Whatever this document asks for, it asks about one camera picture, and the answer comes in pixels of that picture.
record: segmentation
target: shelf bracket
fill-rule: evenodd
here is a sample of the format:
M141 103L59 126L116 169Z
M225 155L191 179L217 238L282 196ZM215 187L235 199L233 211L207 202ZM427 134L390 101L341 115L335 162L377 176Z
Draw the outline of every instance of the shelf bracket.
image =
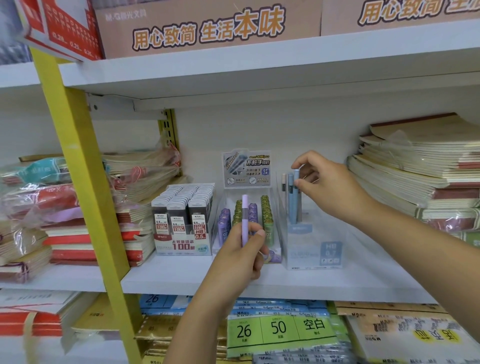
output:
M140 364L134 338L142 324L140 304L137 295L123 294L120 284L130 267L85 92L63 85L54 57L34 48L31 52L125 351L130 363Z

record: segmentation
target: hand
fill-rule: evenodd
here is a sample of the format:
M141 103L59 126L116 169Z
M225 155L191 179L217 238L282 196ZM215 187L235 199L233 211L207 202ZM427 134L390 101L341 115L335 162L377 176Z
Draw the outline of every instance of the hand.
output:
M301 179L296 180L295 185L329 215L355 225L377 204L344 164L332 162L311 150L293 162L293 169L300 167Z
M205 299L208 305L225 318L232 310L235 300L253 279L259 279L264 265L264 255L269 249L262 226L249 222L249 231L256 232L242 248L241 224L232 227L227 241L213 260L200 288L197 300Z

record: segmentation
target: forearm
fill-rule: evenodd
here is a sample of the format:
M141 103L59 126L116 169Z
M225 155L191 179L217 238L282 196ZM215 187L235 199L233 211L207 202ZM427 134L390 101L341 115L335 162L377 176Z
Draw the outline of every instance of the forearm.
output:
M164 363L214 364L219 325L218 312L194 297L175 330Z
M379 243L480 340L480 249L377 202L352 225Z

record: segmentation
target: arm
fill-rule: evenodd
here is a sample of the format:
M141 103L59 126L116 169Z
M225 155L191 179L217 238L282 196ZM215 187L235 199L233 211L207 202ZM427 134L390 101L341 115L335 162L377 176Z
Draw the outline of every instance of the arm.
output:
M379 243L480 341L480 249L375 201L343 164L310 151L292 168L301 165L295 184L302 192Z
M262 227L251 222L249 230L256 233L243 248L241 224L230 231L175 330L164 364L190 363L192 358L197 364L216 362L218 327L250 281L260 277L260 252L268 254Z

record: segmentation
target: person's right hand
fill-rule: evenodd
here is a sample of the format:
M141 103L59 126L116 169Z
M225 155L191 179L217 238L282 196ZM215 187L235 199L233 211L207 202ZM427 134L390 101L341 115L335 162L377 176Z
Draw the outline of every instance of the person's right hand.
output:
M344 164L311 150L293 162L293 169L300 167L300 179L295 180L295 185L329 215L354 225L377 204Z

